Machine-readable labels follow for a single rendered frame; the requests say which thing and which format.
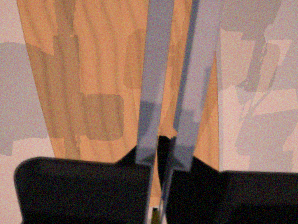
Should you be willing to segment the light brown wooden board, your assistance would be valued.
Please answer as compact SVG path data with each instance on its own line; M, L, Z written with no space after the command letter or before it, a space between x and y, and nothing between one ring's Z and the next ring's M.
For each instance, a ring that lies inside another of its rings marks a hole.
M114 163L137 145L149 0L17 0L54 156ZM175 0L159 136L174 116L192 0ZM216 50L193 155L219 171Z

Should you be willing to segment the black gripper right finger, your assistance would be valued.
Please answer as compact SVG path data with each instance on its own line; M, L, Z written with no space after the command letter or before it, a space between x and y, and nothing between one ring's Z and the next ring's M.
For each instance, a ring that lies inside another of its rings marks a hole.
M170 141L159 136L157 167L161 192ZM166 224L228 224L238 206L298 206L298 173L218 171L194 155L190 171L173 169Z

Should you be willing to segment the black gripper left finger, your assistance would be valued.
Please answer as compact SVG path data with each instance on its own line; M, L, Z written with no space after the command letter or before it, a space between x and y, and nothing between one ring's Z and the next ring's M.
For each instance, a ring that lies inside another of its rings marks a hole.
M151 166L136 146L114 163L35 157L14 171L22 220L28 212L144 224Z

